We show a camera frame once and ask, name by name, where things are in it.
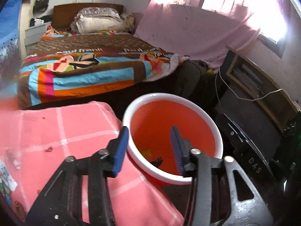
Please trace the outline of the pink window curtain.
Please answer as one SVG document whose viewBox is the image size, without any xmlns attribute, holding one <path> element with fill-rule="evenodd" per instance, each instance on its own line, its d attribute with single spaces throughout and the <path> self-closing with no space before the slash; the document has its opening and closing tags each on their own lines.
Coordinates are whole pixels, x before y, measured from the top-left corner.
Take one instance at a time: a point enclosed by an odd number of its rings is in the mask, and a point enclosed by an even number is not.
<svg viewBox="0 0 301 226">
<path fill-rule="evenodd" d="M 150 0 L 135 36 L 218 68 L 232 47 L 249 50 L 259 35 L 279 42 L 287 31 L 283 0 Z"/>
</svg>

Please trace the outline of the beige pillow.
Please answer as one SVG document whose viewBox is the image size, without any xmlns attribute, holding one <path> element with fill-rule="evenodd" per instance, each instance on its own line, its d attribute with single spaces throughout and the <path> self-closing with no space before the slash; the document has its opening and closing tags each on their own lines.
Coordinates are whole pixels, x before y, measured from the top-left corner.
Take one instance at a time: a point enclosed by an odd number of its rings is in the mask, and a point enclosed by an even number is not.
<svg viewBox="0 0 301 226">
<path fill-rule="evenodd" d="M 70 29 L 77 34 L 98 31 L 133 32 L 135 17 L 132 14 L 119 14 L 113 8 L 87 7 L 77 13 Z"/>
</svg>

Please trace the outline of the red plastic basin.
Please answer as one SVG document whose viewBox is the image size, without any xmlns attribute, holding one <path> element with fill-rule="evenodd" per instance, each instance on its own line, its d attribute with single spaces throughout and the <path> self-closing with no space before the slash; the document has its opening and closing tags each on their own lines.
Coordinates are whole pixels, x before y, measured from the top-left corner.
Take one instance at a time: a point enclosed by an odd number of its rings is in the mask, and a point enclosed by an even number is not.
<svg viewBox="0 0 301 226">
<path fill-rule="evenodd" d="M 128 153 L 147 180 L 158 187 L 188 185 L 176 169 L 170 131 L 176 126 L 181 136 L 206 155 L 222 158 L 223 141 L 213 119 L 191 101 L 167 93 L 150 93 L 127 107 L 122 123 L 129 130 Z"/>
</svg>

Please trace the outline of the colourful striped bed blanket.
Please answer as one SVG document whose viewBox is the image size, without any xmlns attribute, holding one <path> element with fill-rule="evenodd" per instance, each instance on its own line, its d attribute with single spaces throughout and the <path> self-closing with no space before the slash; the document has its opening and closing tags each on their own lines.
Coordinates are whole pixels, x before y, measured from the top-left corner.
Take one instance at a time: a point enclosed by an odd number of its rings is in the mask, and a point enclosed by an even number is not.
<svg viewBox="0 0 301 226">
<path fill-rule="evenodd" d="M 49 29 L 21 65 L 18 106 L 25 110 L 153 82 L 187 60 L 127 32 L 74 34 Z"/>
</svg>

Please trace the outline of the small red scrap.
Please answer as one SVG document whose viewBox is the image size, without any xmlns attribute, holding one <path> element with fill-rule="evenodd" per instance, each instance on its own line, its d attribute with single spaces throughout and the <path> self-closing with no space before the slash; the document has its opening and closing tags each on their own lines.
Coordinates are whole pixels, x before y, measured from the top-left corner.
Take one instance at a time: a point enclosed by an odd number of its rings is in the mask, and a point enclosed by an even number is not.
<svg viewBox="0 0 301 226">
<path fill-rule="evenodd" d="M 52 152 L 52 150 L 53 150 L 53 148 L 52 148 L 52 146 L 50 146 L 50 147 L 48 147 L 45 151 L 46 151 L 46 152 Z"/>
</svg>

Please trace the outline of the blue fabric wardrobe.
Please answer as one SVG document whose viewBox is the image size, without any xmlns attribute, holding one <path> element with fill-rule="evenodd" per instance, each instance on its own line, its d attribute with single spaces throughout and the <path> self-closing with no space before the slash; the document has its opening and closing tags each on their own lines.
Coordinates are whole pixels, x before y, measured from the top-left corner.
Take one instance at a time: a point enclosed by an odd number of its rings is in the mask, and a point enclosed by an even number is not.
<svg viewBox="0 0 301 226">
<path fill-rule="evenodd" d="M 21 63 L 19 17 L 22 0 L 1 3 L 1 89 L 13 81 Z"/>
</svg>

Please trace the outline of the pink checked table cloth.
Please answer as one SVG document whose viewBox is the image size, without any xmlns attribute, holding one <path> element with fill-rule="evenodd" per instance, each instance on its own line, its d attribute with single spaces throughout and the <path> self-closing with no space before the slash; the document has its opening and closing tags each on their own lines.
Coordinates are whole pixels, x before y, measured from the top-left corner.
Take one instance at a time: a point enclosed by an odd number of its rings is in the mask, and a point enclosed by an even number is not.
<svg viewBox="0 0 301 226">
<path fill-rule="evenodd" d="M 68 156 L 93 155 L 118 136 L 121 121 L 106 103 L 44 110 L 1 106 L 1 183 L 8 184 L 14 213 L 25 220 L 35 199 Z M 52 152 L 45 150 L 52 146 Z M 182 225 L 175 206 L 125 158 L 109 191 L 117 225 Z"/>
</svg>

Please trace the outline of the brown wooden headboard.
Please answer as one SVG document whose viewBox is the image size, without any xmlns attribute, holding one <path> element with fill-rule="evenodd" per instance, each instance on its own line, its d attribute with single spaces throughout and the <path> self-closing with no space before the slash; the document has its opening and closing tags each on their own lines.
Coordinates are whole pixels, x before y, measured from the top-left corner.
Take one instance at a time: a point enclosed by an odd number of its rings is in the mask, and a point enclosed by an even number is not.
<svg viewBox="0 0 301 226">
<path fill-rule="evenodd" d="M 68 30 L 77 13 L 87 7 L 113 8 L 119 14 L 122 14 L 124 10 L 124 5 L 108 3 L 72 3 L 57 5 L 53 8 L 51 26 L 58 31 Z"/>
</svg>

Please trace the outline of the white bedside drawer cabinet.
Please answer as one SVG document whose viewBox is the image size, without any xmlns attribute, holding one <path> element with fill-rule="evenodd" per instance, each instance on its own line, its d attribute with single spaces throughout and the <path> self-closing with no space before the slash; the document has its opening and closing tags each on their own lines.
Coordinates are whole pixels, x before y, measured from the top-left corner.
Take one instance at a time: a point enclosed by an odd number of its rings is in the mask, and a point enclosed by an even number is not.
<svg viewBox="0 0 301 226">
<path fill-rule="evenodd" d="M 47 31 L 47 28 L 51 25 L 51 22 L 39 24 L 38 26 L 32 26 L 25 30 L 24 45 L 26 48 L 26 54 L 29 55 L 31 50 L 40 41 L 41 37 Z"/>
</svg>

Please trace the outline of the wooden shelf desk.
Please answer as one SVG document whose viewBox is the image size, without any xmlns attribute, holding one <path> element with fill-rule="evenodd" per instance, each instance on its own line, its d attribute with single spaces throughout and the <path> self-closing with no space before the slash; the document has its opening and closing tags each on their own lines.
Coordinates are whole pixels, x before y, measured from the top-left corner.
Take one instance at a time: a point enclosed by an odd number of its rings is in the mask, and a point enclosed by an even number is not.
<svg viewBox="0 0 301 226">
<path fill-rule="evenodd" d="M 220 67 L 221 78 L 235 85 L 244 98 L 253 102 L 282 133 L 289 119 L 298 113 L 298 107 L 289 95 L 256 63 L 230 46 Z"/>
</svg>

